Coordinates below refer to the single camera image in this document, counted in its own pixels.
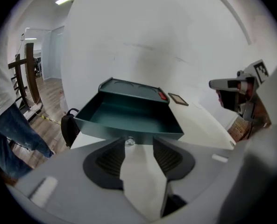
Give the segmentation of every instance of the metal tray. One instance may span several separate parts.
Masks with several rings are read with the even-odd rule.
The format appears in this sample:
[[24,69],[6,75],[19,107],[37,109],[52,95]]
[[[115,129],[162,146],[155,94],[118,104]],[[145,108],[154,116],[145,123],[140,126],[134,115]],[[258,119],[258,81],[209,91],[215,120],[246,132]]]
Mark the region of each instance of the metal tray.
[[100,84],[98,91],[170,103],[168,96],[160,88],[112,77]]
[[120,93],[99,92],[75,116],[81,132],[101,139],[133,137],[152,144],[153,136],[178,140],[184,135],[168,103]]

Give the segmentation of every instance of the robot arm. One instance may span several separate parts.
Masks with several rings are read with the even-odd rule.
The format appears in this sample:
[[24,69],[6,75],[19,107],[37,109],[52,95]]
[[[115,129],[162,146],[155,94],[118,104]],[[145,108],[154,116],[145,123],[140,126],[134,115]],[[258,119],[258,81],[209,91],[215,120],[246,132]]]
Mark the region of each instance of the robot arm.
[[209,87],[216,90],[225,109],[238,113],[247,121],[257,122],[256,109],[261,111],[262,103],[256,90],[268,76],[267,69],[260,60],[249,65],[244,71],[238,71],[237,78],[209,81]]

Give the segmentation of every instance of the wooden floor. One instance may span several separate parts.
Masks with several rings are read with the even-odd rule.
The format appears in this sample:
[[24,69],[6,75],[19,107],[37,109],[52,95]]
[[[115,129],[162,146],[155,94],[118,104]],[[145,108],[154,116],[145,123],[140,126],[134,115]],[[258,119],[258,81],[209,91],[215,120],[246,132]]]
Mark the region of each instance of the wooden floor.
[[[63,113],[60,109],[60,90],[63,90],[61,79],[50,78],[43,81],[42,77],[36,79],[40,97],[43,102],[43,110],[40,113],[50,119],[60,121]],[[29,89],[26,90],[27,99],[33,103]],[[31,127],[45,140],[50,149],[56,153],[63,152],[69,148],[65,145],[61,133],[61,126],[39,116],[30,122]],[[19,145],[13,149],[15,155],[25,161],[31,167],[38,167],[47,160],[40,152],[30,151]]]

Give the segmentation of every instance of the white table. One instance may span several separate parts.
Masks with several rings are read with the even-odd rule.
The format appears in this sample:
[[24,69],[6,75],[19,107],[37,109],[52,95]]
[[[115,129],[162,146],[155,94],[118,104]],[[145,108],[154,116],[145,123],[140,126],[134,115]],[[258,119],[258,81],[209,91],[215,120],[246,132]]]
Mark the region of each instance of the white table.
[[[232,149],[234,140],[222,126],[199,104],[188,107],[170,101],[174,113],[185,135],[180,141],[187,143]],[[90,145],[102,139],[80,134],[71,149]],[[126,157],[121,167],[120,178],[124,181],[124,194],[149,221],[160,218],[166,177],[153,156],[151,145],[125,147]]]

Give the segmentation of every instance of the cable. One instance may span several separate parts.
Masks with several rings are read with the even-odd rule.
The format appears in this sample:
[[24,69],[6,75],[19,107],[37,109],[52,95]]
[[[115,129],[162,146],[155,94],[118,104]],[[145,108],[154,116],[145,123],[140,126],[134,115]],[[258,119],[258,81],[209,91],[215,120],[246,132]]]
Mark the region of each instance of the cable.
[[60,121],[56,121],[56,120],[53,120],[53,119],[50,119],[50,118],[48,118],[48,117],[46,117],[46,116],[43,116],[43,115],[40,115],[40,114],[37,114],[37,113],[35,113],[37,116],[40,116],[41,118],[43,118],[43,119],[46,119],[46,120],[48,120],[48,121],[51,121],[53,124],[58,124],[58,125],[62,125],[62,122],[60,122]]
[[[34,105],[37,105],[40,101],[42,101],[42,100],[41,100],[41,96],[39,96],[38,101],[37,101]],[[32,106],[33,106],[33,105],[29,105],[29,106],[28,106],[28,111],[30,111],[30,109],[31,109]]]
[[15,141],[13,141],[13,142],[14,142],[14,144],[15,144],[15,147],[13,148],[13,150],[16,148],[16,145],[18,145],[18,146],[20,146],[20,147],[23,147],[23,148],[25,148],[25,149],[28,150],[28,148],[26,148],[26,147],[24,147],[24,146],[18,144],[17,142],[15,142]]
[[21,46],[22,46],[22,42],[23,42],[23,40],[21,40],[20,47],[19,47],[19,49],[18,49],[18,51],[17,51],[17,53],[16,53],[16,55],[15,55],[14,60],[16,60],[16,58],[17,58],[17,56],[18,56],[18,53],[19,53],[19,51],[20,51],[20,49],[21,49]]

